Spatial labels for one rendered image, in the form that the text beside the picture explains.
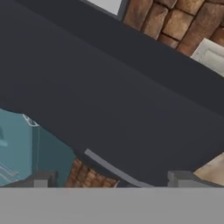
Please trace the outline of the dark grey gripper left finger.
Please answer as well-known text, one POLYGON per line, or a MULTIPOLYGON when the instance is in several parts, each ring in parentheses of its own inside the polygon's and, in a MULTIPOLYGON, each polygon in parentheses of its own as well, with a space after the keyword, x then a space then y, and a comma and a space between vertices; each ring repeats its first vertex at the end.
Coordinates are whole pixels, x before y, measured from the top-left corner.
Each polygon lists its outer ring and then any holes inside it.
POLYGON ((56 171, 36 171, 28 178, 6 185, 6 187, 57 187, 56 171))

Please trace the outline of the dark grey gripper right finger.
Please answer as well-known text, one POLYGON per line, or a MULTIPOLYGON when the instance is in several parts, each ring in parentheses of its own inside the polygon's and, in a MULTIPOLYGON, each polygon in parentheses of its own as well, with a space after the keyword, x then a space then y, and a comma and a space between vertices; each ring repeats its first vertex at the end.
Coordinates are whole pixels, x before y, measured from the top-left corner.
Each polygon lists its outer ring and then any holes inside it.
POLYGON ((190 171, 168 171, 167 178, 169 187, 221 187, 197 177, 190 171))

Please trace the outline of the teal cupboard side panel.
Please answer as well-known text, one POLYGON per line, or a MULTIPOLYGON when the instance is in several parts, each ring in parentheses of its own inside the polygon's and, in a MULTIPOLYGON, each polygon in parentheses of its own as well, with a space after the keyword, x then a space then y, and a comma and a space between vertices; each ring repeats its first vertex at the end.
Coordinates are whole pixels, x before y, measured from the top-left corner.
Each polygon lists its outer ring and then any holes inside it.
POLYGON ((64 186, 75 159, 73 150, 42 127, 31 130, 31 146, 32 171, 56 171, 58 186, 64 186))

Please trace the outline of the teal cupboard door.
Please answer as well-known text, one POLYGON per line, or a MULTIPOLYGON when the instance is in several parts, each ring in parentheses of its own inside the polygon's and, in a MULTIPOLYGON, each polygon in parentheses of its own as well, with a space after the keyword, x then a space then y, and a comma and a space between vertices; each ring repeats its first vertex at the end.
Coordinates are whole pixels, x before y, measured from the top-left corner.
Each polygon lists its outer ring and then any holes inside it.
POLYGON ((0 186, 32 174, 32 129, 23 115, 0 109, 0 186))

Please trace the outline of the pale grey framed panel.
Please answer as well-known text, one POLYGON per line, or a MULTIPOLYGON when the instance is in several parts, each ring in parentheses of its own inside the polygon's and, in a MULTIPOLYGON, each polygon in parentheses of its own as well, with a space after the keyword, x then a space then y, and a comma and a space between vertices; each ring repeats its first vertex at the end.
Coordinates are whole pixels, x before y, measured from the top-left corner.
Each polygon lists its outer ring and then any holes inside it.
POLYGON ((97 10, 109 14, 111 17, 122 21, 130 0, 81 0, 97 10))

